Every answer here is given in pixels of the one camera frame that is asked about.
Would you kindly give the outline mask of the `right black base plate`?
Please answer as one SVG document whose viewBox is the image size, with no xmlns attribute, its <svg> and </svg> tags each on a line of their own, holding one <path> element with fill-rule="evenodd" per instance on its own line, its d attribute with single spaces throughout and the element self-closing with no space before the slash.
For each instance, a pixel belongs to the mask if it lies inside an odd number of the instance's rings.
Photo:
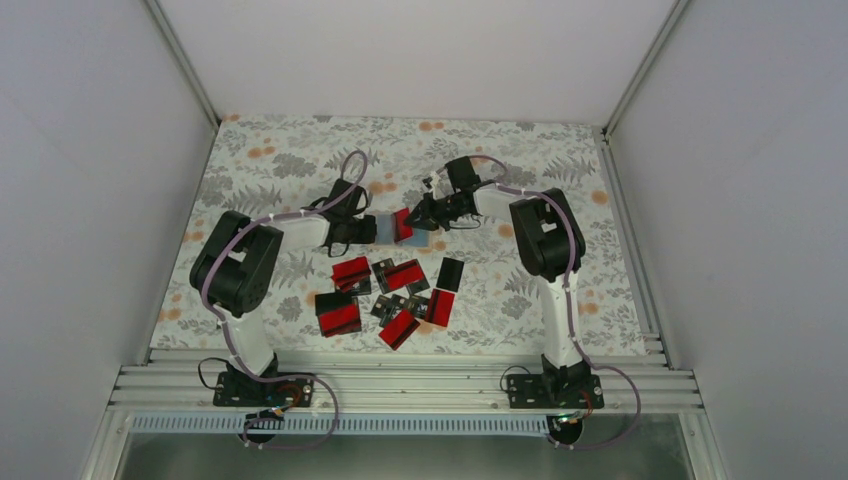
<svg viewBox="0 0 848 480">
<path fill-rule="evenodd" d="M 506 377 L 507 395 L 511 409 L 603 409 L 605 399 L 598 375 L 565 386 L 551 393 L 541 374 L 510 374 Z"/>
</svg>

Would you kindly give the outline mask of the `floral patterned table mat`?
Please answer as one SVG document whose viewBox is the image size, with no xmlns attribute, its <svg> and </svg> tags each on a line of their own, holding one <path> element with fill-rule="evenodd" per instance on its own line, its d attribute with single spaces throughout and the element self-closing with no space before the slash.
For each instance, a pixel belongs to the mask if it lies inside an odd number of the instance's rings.
<svg viewBox="0 0 848 480">
<path fill-rule="evenodd" d="M 535 355 L 545 331 L 535 278 L 522 265 L 513 226 L 491 217 L 454 220 L 449 231 L 411 230 L 403 216 L 433 173 L 468 157 L 483 180 L 517 189 L 563 191 L 585 238 L 575 303 L 580 341 L 592 357 L 642 356 L 646 339 L 593 131 L 587 125 L 507 121 L 292 115 L 229 115 L 218 131 L 151 339 L 158 349 L 221 349 L 216 317 L 190 285 L 190 270 L 221 215 L 249 216 L 306 207 L 339 179 L 359 180 L 362 211 L 377 221 L 372 245 L 279 255 L 260 312 L 269 341 L 289 351 L 384 352 L 383 320 L 371 312 L 372 281 L 359 301 L 359 332 L 326 337 L 316 298 L 332 286 L 334 265 L 414 260 L 435 283 L 452 258 L 464 271 L 446 327 L 421 325 L 405 354 Z"/>
</svg>

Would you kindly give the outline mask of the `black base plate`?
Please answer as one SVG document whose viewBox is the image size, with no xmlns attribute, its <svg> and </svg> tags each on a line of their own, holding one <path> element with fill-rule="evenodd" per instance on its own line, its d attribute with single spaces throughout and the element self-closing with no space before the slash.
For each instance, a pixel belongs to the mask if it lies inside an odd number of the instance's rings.
<svg viewBox="0 0 848 480">
<path fill-rule="evenodd" d="M 506 377 L 507 395 L 511 409 L 603 409 L 605 399 L 598 375 L 565 386 L 551 393 L 541 374 L 510 374 Z"/>
<path fill-rule="evenodd" d="M 298 378 L 276 383 L 262 383 L 240 371 L 218 375 L 212 404 L 216 407 L 309 407 L 314 381 Z"/>
</svg>

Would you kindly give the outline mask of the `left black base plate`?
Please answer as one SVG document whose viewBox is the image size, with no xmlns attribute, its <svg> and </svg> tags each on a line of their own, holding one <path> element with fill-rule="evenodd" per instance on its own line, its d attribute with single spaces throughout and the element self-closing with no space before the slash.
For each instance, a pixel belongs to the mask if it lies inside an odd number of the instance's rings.
<svg viewBox="0 0 848 480">
<path fill-rule="evenodd" d="M 216 407 L 309 407 L 314 381 L 298 378 L 276 383 L 262 383 L 240 371 L 218 375 L 212 404 Z"/>
</svg>

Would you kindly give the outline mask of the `beige leather card holder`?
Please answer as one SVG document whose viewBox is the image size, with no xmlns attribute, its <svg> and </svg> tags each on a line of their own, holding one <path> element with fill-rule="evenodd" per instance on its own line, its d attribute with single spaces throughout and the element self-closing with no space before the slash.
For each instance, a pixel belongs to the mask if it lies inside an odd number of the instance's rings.
<svg viewBox="0 0 848 480">
<path fill-rule="evenodd" d="M 416 229 L 403 223 L 405 214 L 380 212 L 374 215 L 376 222 L 375 248 L 429 248 L 430 232 Z"/>
</svg>

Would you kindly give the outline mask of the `plain black card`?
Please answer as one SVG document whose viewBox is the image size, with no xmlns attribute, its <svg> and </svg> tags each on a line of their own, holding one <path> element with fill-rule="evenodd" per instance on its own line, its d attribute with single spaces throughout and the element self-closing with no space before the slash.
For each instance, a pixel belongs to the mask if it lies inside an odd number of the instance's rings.
<svg viewBox="0 0 848 480">
<path fill-rule="evenodd" d="M 450 257 L 442 259 L 436 288 L 456 293 L 459 290 L 465 263 Z"/>
</svg>

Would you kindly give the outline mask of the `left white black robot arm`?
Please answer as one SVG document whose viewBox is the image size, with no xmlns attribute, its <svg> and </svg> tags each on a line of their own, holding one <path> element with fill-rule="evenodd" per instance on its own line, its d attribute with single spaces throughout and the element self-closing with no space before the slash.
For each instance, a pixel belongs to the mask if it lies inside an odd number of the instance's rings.
<svg viewBox="0 0 848 480">
<path fill-rule="evenodd" d="M 362 186 L 338 179 L 328 196 L 299 210 L 255 219 L 228 210 L 214 226 L 189 281 L 217 317 L 230 353 L 228 363 L 242 373 L 238 390 L 252 404 L 266 404 L 278 391 L 278 377 L 271 372 L 276 354 L 257 312 L 278 256 L 335 244 L 374 243 L 376 220 L 364 213 L 369 206 Z"/>
</svg>

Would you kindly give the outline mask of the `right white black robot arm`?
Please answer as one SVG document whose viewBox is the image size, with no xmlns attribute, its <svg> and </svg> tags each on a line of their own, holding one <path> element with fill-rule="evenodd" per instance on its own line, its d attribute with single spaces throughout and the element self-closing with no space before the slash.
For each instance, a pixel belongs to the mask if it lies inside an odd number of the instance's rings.
<svg viewBox="0 0 848 480">
<path fill-rule="evenodd" d="M 422 199 L 405 221 L 413 228 L 447 231 L 452 222 L 466 216 L 511 224 L 521 263 L 535 278 L 542 301 L 541 391 L 552 406 L 567 406 L 578 397 L 580 381 L 591 375 L 591 366 L 580 345 L 576 300 L 586 243 L 563 192 L 484 181 L 470 156 L 446 163 L 422 183 Z"/>
</svg>

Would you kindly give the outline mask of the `black chip cards cluster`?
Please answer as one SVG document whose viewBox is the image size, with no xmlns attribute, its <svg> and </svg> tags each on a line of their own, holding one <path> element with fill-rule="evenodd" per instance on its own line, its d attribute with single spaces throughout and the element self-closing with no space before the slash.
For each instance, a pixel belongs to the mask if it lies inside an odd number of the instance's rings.
<svg viewBox="0 0 848 480">
<path fill-rule="evenodd" d="M 392 295 L 377 297 L 370 314 L 379 320 L 379 326 L 385 327 L 402 311 L 410 313 L 415 319 L 423 320 L 426 316 L 430 299 L 420 295 L 403 297 Z"/>
</svg>

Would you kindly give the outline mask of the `red black card centre top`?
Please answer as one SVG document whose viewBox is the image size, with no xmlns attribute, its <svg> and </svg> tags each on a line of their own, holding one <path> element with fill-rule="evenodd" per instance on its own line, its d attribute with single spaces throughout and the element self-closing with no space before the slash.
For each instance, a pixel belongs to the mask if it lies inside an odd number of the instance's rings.
<svg viewBox="0 0 848 480">
<path fill-rule="evenodd" d="M 383 294 L 406 289 L 415 295 L 430 288 L 418 260 L 408 260 L 396 265 L 391 259 L 372 264 L 378 286 Z"/>
</svg>

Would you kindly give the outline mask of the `aluminium rail frame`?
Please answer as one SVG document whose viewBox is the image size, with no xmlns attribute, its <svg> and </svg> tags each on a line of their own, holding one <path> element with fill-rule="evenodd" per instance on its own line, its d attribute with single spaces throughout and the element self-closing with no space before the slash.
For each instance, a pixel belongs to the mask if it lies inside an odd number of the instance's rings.
<svg viewBox="0 0 848 480">
<path fill-rule="evenodd" d="M 659 341 L 643 356 L 602 356 L 604 415 L 668 414 L 678 423 L 684 464 L 697 479 L 722 479 L 695 374 L 668 363 Z M 94 447 L 83 470 L 87 479 L 114 479 L 129 436 L 141 432 L 236 432 L 249 406 L 217 406 L 199 383 L 218 366 L 209 350 L 151 351 L 139 366 L 124 366 L 108 400 Z M 525 434 L 545 431 L 544 410 L 519 410 L 506 392 L 507 369 L 535 367 L 532 355 L 422 355 L 403 353 L 283 352 L 286 370 L 311 372 L 319 383 L 305 388 L 302 405 L 285 416 L 287 434 L 360 433 Z"/>
</svg>

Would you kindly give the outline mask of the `black red card left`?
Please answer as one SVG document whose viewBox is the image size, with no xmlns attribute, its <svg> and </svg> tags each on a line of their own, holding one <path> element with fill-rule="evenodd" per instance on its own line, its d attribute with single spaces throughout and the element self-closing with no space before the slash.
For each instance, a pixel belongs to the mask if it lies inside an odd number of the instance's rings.
<svg viewBox="0 0 848 480">
<path fill-rule="evenodd" d="M 315 315 L 320 333 L 325 338 L 360 332 L 362 328 L 359 302 L 344 292 L 316 295 Z"/>
</svg>

